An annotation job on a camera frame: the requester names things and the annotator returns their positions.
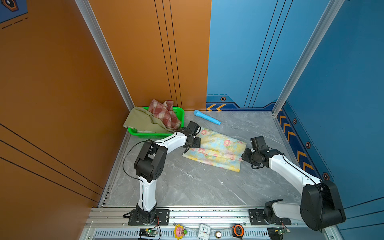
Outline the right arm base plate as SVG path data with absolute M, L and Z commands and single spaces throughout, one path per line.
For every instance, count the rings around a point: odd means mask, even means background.
M 291 225 L 292 222 L 287 218 L 278 218 L 275 214 L 265 209 L 248 210 L 250 223 L 252 226 L 261 225 Z

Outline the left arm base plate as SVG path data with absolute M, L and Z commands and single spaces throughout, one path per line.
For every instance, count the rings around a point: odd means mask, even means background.
M 156 209 L 150 212 L 145 212 L 141 209 L 132 210 L 128 221 L 129 226 L 167 226 L 170 220 L 170 210 Z

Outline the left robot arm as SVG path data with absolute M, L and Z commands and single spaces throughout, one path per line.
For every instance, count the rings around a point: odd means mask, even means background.
M 134 164 L 140 181 L 140 198 L 134 210 L 137 220 L 151 224 L 157 219 L 156 185 L 164 170 L 167 155 L 178 148 L 184 148 L 185 153 L 200 148 L 201 139 L 198 134 L 201 129 L 197 123 L 190 122 L 187 127 L 164 139 L 144 143 Z

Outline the red plaid skirt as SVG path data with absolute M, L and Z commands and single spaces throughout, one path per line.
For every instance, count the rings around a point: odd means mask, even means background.
M 167 129 L 177 130 L 181 127 L 181 121 L 173 111 L 173 107 L 174 101 L 172 100 L 167 100 L 164 103 L 161 103 L 153 99 L 149 106 L 149 112 L 151 112 L 155 118 L 161 120 Z

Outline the floral pastel skirt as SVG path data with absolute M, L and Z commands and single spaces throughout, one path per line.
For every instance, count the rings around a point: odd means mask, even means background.
M 198 137 L 201 146 L 189 149 L 184 158 L 225 170 L 240 172 L 242 154 L 247 144 L 218 132 L 202 128 Z

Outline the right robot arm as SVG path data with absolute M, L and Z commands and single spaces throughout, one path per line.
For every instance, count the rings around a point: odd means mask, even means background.
M 286 179 L 300 194 L 300 204 L 286 203 L 282 199 L 265 204 L 260 218 L 269 225 L 283 219 L 304 222 L 310 229 L 320 231 L 346 221 L 346 214 L 337 185 L 305 172 L 286 159 L 285 155 L 267 146 L 264 137 L 251 139 L 251 148 L 245 149 L 242 159 L 252 169 L 264 167 Z

